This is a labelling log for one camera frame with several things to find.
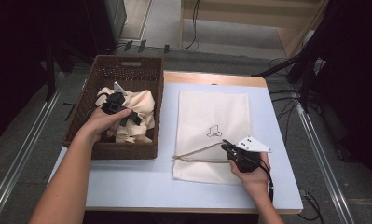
brown woven basket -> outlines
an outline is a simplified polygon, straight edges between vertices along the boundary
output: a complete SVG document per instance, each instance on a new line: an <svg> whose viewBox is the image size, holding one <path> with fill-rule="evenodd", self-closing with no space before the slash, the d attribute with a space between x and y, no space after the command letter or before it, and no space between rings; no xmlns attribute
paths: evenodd
<svg viewBox="0 0 372 224"><path fill-rule="evenodd" d="M152 143L115 143L97 142L93 146L93 160L144 160L155 159L158 154L159 111L163 92L162 58L97 56L91 67L90 75L78 99L70 120L63 145L69 147L77 131L96 100L98 91L103 87L113 89L115 81L125 91L151 91L155 100L155 123L146 136Z"/></svg>

drawstring bag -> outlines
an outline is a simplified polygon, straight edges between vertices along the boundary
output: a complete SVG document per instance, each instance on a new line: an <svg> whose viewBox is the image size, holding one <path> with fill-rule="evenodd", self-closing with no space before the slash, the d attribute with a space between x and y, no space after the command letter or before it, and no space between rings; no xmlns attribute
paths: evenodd
<svg viewBox="0 0 372 224"><path fill-rule="evenodd" d="M116 143L150 143L152 142L151 139L145 136L147 130L154 128L155 121L154 121L154 98L151 94L151 91L140 91L140 92L130 92L125 91L127 95L125 95L125 102L122 104L123 106L132 109L132 111L137 113L137 116L141 119L139 125L134 124L130 120L126 122L125 126L119 125L120 121L117 122L117 130L115 133L116 136ZM96 105L102 105L106 102L107 96L104 94L107 93L108 95L113 94L114 90L109 88L103 88L101 91L98 92L98 96L100 96L97 101Z"/></svg>
<svg viewBox="0 0 372 224"><path fill-rule="evenodd" d="M235 184L223 139L251 135L248 94L180 91L173 177L185 181Z"/></svg>

